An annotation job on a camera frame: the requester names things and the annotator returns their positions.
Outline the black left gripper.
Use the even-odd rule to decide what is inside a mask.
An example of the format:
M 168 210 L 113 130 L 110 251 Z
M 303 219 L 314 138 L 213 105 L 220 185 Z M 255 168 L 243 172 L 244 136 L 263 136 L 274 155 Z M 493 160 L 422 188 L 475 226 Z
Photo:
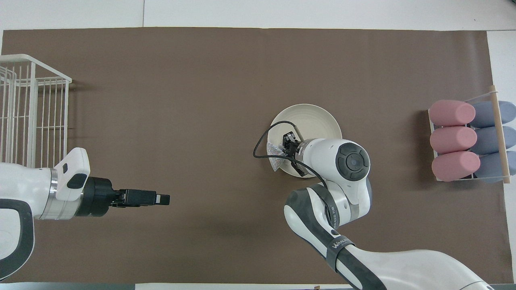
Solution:
M 114 203 L 120 203 L 120 207 L 170 205 L 170 196 L 138 189 L 114 190 L 109 179 L 88 177 L 77 216 L 101 217 Z

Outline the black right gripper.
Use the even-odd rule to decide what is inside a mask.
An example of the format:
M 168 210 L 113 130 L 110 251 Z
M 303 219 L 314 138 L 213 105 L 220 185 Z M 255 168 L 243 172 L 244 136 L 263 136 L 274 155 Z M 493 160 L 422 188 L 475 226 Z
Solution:
M 293 132 L 288 132 L 283 136 L 283 152 L 285 156 L 292 159 L 304 159 L 304 150 L 307 142 L 301 142 L 296 139 Z

